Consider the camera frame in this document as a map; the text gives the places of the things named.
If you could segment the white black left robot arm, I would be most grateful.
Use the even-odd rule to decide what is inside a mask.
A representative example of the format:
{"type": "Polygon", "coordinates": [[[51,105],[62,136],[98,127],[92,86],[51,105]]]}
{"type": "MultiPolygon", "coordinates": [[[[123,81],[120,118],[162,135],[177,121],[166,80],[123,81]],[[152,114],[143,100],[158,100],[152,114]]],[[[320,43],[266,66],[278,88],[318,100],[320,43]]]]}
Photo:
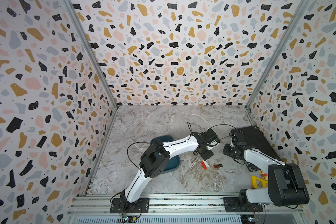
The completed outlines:
{"type": "Polygon", "coordinates": [[[196,152],[206,161],[214,155],[211,150],[220,142],[217,134],[212,129],[208,129],[202,133],[191,132],[187,137],[176,141],[155,140],[149,143],[149,147],[141,156],[136,176],[131,184],[120,192],[121,204],[114,202],[114,207],[120,208],[120,211],[127,211],[134,207],[147,184],[164,171],[172,158],[188,152],[196,152]]]}

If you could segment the white rectangular usb flash drive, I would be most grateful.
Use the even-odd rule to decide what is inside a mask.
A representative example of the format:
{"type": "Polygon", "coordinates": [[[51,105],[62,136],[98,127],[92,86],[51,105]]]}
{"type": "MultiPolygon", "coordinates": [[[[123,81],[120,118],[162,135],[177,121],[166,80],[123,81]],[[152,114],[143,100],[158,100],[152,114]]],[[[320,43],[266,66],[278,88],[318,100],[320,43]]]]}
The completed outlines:
{"type": "Polygon", "coordinates": [[[205,166],[208,168],[209,167],[209,164],[207,161],[203,160],[203,163],[205,164],[205,166]]]}

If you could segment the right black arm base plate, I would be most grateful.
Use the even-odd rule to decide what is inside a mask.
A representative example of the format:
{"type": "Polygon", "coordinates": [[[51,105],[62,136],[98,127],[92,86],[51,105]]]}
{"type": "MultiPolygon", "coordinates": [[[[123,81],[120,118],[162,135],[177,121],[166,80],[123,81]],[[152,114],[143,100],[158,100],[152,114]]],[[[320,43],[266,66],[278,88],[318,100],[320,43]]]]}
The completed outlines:
{"type": "Polygon", "coordinates": [[[263,212],[263,207],[258,203],[250,203],[238,197],[224,197],[226,212],[263,212]]]}

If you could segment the dark red metal usb drive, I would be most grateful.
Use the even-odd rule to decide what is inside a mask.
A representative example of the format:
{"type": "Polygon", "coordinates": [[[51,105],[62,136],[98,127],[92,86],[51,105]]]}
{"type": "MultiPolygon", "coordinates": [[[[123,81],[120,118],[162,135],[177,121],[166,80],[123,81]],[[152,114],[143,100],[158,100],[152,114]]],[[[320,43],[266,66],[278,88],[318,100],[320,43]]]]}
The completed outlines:
{"type": "Polygon", "coordinates": [[[215,169],[219,169],[219,168],[223,167],[223,165],[222,165],[222,164],[216,164],[216,165],[214,165],[213,167],[214,167],[215,169]]]}

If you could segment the red usb flash drive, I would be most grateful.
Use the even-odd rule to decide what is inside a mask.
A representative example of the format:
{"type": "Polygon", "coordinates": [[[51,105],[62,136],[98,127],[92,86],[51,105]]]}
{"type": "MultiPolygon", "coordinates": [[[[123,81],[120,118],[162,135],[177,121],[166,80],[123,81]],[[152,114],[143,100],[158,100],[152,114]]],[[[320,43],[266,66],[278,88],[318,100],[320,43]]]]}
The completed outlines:
{"type": "Polygon", "coordinates": [[[201,163],[203,169],[206,170],[206,169],[207,169],[207,166],[205,165],[205,163],[204,163],[203,161],[201,161],[200,163],[201,163]]]}

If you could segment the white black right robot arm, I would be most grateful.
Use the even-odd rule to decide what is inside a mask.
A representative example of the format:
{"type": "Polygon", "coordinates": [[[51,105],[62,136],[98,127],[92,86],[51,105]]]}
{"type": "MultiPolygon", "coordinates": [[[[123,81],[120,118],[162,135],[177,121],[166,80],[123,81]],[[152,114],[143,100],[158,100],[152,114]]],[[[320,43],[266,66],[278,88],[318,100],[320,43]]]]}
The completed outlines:
{"type": "Polygon", "coordinates": [[[242,155],[243,161],[253,164],[268,176],[266,187],[241,190],[236,202],[237,206],[245,208],[254,204],[273,204],[294,209],[310,202],[310,196],[298,165],[284,163],[252,146],[243,146],[240,142],[226,144],[223,154],[234,160],[242,155]]]}

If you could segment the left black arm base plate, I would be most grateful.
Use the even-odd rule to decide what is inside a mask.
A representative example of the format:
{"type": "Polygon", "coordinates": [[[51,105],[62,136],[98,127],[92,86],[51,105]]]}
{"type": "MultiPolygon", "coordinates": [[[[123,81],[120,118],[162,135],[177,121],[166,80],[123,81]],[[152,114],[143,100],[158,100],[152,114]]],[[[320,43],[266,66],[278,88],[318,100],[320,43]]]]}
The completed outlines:
{"type": "Polygon", "coordinates": [[[119,214],[119,213],[148,213],[149,210],[149,201],[147,198],[139,198],[134,203],[126,202],[121,198],[114,198],[112,200],[110,213],[119,214]]]}

